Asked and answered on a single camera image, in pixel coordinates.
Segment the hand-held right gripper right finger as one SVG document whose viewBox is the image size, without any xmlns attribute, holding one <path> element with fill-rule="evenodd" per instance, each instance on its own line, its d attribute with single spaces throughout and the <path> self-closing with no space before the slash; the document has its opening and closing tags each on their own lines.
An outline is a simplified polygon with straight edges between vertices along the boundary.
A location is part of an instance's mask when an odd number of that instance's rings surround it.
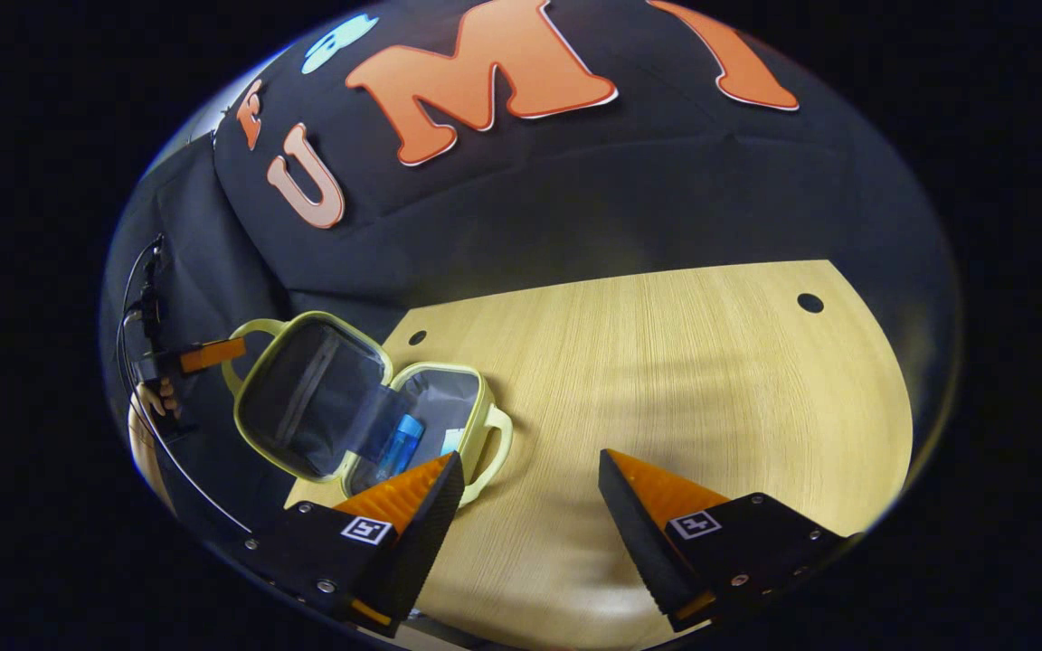
<svg viewBox="0 0 1042 651">
<path fill-rule="evenodd" d="M 725 497 L 611 448 L 600 454 L 597 486 L 640 579 L 678 633 L 756 614 L 850 544 L 772 495 Z"/>
</svg>

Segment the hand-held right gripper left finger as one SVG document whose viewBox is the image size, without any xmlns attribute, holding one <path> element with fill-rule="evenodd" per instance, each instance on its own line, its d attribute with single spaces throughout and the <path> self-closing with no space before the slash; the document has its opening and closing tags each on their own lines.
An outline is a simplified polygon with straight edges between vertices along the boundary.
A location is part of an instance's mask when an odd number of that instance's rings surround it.
<svg viewBox="0 0 1042 651">
<path fill-rule="evenodd" d="M 429 577 L 466 489 L 451 452 L 334 506 L 301 502 L 245 537 L 260 580 L 340 625 L 393 637 Z"/>
</svg>

